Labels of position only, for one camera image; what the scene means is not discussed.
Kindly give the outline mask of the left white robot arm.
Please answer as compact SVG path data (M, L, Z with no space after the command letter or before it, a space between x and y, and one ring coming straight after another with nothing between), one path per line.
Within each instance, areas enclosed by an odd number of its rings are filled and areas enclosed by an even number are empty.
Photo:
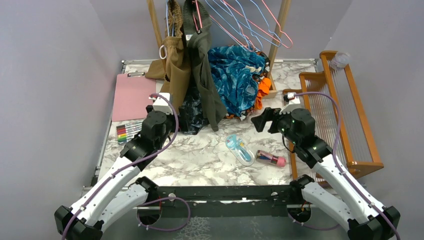
M126 191L122 188L140 174L175 140L178 115L172 106L153 106L142 122L141 131L128 141L109 171L70 207L54 213L63 240L99 240L106 229L137 206L169 200L158 193L158 185L147 177L138 178Z

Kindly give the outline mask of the blue patterned shorts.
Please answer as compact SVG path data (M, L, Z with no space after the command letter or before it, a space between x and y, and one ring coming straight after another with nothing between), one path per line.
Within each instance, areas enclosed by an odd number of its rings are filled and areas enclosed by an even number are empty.
M243 110L254 106L258 84L252 79L265 67L265 60L255 50L242 46L219 46L208 51L211 74L226 107L227 113L240 116Z

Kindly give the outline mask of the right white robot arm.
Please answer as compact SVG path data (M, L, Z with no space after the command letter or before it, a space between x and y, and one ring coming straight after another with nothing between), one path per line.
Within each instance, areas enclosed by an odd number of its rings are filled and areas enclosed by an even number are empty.
M318 207L336 221L351 240L389 240L399 238L400 213L373 197L342 165L334 150L315 134L316 121L309 110L297 108L281 113L267 107L251 119L257 132L271 122L270 134L280 133L293 143L293 152L318 173L337 193L334 196L310 176L304 174L290 183L289 199L300 204L304 200Z

